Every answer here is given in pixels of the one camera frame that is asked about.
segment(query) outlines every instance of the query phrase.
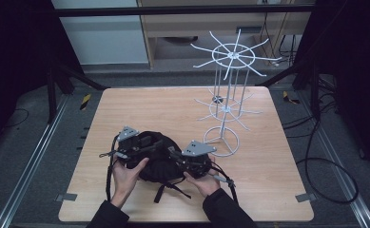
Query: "white cabinet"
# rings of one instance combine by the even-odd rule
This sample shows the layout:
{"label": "white cabinet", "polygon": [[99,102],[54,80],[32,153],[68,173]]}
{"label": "white cabinet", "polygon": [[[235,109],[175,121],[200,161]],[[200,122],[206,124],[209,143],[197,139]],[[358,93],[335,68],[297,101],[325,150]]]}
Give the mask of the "white cabinet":
{"label": "white cabinet", "polygon": [[[137,7],[135,0],[52,0],[56,9]],[[80,64],[148,64],[139,16],[60,18]]]}

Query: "white wire rack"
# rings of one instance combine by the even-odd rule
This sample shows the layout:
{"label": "white wire rack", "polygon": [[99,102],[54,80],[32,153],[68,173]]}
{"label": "white wire rack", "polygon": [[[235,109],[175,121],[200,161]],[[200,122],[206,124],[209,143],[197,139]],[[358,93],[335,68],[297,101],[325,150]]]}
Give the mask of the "white wire rack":
{"label": "white wire rack", "polygon": [[[214,89],[208,89],[212,95],[212,100],[209,103],[202,102],[200,100],[195,99],[196,102],[208,106],[210,114],[202,117],[199,121],[204,120],[206,118],[215,118],[216,120],[221,122],[221,125],[213,126],[208,129],[204,134],[204,143],[221,143],[224,142],[224,145],[229,150],[226,154],[221,153],[212,153],[216,156],[226,157],[233,155],[240,146],[239,136],[236,132],[230,128],[228,128],[225,124],[228,122],[238,122],[244,129],[250,130],[250,128],[244,125],[240,118],[244,113],[253,113],[259,114],[260,111],[248,111],[243,109],[243,101],[249,99],[253,96],[253,94],[245,97],[244,91],[247,84],[247,79],[249,76],[250,70],[255,72],[259,76],[266,76],[265,74],[261,74],[258,70],[252,67],[253,63],[256,60],[269,60],[269,61],[278,61],[279,59],[271,59],[271,58],[264,58],[256,56],[255,52],[253,51],[254,48],[264,45],[267,41],[254,46],[254,47],[247,47],[244,45],[239,44],[239,38],[241,36],[241,31],[239,30],[237,39],[235,43],[227,43],[223,44],[219,39],[217,39],[212,32],[210,31],[211,37],[218,42],[218,46],[214,49],[207,49],[202,47],[196,47],[191,44],[194,48],[211,52],[211,61],[203,63],[198,66],[194,67],[203,67],[208,64],[216,64],[216,74],[215,74],[215,84]],[[247,71],[244,75],[244,82],[243,84],[239,85],[239,81],[241,80],[241,69],[246,68]],[[221,81],[228,81],[226,94],[222,96],[221,92]],[[237,99],[235,96],[236,89],[238,86],[242,87],[242,95],[240,99]],[[227,134],[231,134],[235,140],[228,141]]]}

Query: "wooden table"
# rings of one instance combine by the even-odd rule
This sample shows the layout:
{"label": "wooden table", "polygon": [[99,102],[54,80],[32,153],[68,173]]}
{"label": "wooden table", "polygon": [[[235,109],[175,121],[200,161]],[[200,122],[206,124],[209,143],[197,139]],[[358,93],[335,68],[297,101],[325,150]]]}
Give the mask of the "wooden table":
{"label": "wooden table", "polygon": [[[239,98],[241,90],[236,91]],[[270,93],[266,87],[247,87],[245,97],[252,94],[243,101],[243,109],[262,113],[242,115],[240,121],[250,130],[236,121],[226,124],[239,136],[240,148],[232,156],[217,157],[216,162],[235,181],[240,205],[256,221],[309,221],[313,218],[312,207],[309,201],[297,202],[295,198],[305,189]],[[210,104],[211,98],[207,87],[105,90],[68,188],[68,193],[78,195],[77,199],[63,202],[59,219],[92,219],[106,198],[108,158],[98,156],[110,151],[114,136],[125,125],[140,132],[162,132],[185,149],[191,140],[202,142],[210,127],[220,126],[212,117],[198,120],[210,111],[195,99]],[[214,145],[218,152],[226,153],[224,143]],[[192,199],[166,189],[161,201],[154,203],[159,186],[142,180],[137,183],[123,207],[130,221],[207,221],[203,198],[193,185],[186,181],[178,185]],[[222,187],[230,195],[227,185],[222,183]]]}

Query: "hand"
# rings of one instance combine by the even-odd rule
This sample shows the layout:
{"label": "hand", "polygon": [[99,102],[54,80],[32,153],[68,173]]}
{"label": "hand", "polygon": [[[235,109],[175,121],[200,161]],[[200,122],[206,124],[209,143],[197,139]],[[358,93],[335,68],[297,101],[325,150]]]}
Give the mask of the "hand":
{"label": "hand", "polygon": [[[214,157],[210,156],[210,159],[215,162]],[[210,169],[207,175],[199,179],[194,179],[186,172],[184,174],[187,181],[193,183],[205,198],[221,188],[220,181],[214,178],[214,175],[218,175],[216,170]]]}
{"label": "hand", "polygon": [[128,169],[122,166],[118,161],[113,166],[114,178],[114,194],[111,199],[111,204],[122,208],[127,198],[130,196],[134,186],[138,180],[138,175],[141,170],[146,167],[149,158],[140,161],[133,169]]}

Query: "metal bracket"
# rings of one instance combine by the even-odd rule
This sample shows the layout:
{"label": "metal bracket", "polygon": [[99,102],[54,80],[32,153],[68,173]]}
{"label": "metal bracket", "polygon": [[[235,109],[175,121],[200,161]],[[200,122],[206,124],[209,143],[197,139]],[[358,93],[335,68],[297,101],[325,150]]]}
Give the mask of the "metal bracket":
{"label": "metal bracket", "polygon": [[64,201],[64,200],[75,201],[75,199],[77,199],[77,194],[66,193],[64,195],[58,194],[54,201]]}
{"label": "metal bracket", "polygon": [[138,133],[140,133],[140,131],[126,125],[123,128],[122,132],[120,132],[119,137],[117,137],[117,142],[121,142],[121,141],[126,140],[128,138],[136,136]]}
{"label": "metal bracket", "polygon": [[203,154],[217,151],[216,147],[207,145],[202,142],[191,141],[191,143],[182,151],[183,156],[198,157]]}
{"label": "metal bracket", "polygon": [[314,200],[318,199],[316,197],[316,195],[313,194],[313,193],[311,193],[311,194],[308,194],[308,193],[300,194],[300,195],[295,196],[295,198],[297,199],[298,202],[314,201]]}

